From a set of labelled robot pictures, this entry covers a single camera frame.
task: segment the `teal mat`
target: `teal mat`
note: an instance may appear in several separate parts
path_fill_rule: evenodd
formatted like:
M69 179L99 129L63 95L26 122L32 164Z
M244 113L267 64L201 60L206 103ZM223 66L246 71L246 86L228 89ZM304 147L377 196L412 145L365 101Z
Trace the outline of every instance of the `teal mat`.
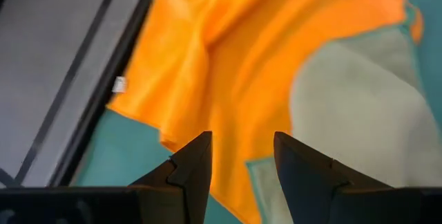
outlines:
M425 32L418 49L423 86L438 120L442 123L442 0L410 0L423 13ZM127 185L163 162L170 153L158 142L151 127L107 111L92 138L90 152L77 178L77 185ZM212 197L205 223L240 223Z
M103 114L84 164L77 175L79 186L128 185L164 162L171 153L158 142L156 129L112 111ZM211 196L205 223L240 222Z

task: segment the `black stripe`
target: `black stripe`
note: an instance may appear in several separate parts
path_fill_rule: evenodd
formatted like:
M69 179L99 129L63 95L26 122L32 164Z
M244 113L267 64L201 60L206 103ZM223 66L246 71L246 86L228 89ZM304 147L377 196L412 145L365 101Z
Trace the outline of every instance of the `black stripe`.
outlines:
M90 44L98 31L98 28L102 22L102 19L104 15L106 14L106 11L108 10L109 5L111 4L112 0L103 0L101 6L99 7L97 14L95 15L92 24L89 27L89 30L81 43L81 46L79 47L77 54L75 55L75 58L70 65L70 68L61 83L60 90L57 92L57 95L55 96L54 101L52 102L48 113L46 114L43 124L41 125L37 135L35 136L35 139L32 143L31 148L29 149L28 153L26 154L26 157L20 167L19 173L15 176L15 180L18 183L22 183L26 174L29 171L29 168L32 165L32 162L34 161L35 157L39 153L41 146L48 134L48 130L50 126L52 125L55 116L61 106L61 103L64 101L64 98L70 88L70 85L72 84L72 81L81 65L81 62L83 61Z
M0 168L0 183L6 187L20 187L20 184L2 168Z

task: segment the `gray cloth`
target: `gray cloth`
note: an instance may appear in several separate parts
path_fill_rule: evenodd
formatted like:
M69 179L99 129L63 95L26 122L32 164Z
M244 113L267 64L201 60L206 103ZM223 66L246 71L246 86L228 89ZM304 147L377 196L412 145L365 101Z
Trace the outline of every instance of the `gray cloth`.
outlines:
M275 159L265 158L248 162L256 202L263 224L293 223L289 207L276 173Z
M293 135L393 187L441 186L442 148L400 26L333 41L291 89Z

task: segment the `microfiber cloth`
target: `microfiber cloth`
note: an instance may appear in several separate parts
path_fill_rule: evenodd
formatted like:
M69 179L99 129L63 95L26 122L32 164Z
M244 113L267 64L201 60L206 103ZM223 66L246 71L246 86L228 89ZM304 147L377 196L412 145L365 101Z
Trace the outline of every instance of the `microfiber cloth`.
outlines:
M419 67L425 95L434 117L442 127L442 0L409 0L422 12L425 20L423 38L418 46Z
M108 107L159 129L171 151L210 129L211 195L240 221L260 223L245 162L272 154L275 131L290 132L295 74L328 41L401 23L406 4L154 0L124 74L127 88ZM421 25L411 27L419 39Z
M293 136L393 187L442 186L439 130L402 26L331 41L294 80Z

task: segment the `orange cloth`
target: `orange cloth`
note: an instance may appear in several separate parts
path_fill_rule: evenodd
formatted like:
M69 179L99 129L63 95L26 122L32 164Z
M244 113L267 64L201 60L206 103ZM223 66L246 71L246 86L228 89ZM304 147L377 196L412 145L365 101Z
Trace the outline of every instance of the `orange cloth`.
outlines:
M274 132L290 132L295 73L326 41L405 21L405 4L154 0L126 92L108 107L158 128L171 151L212 130L213 197L243 223L260 223L245 161L270 156Z

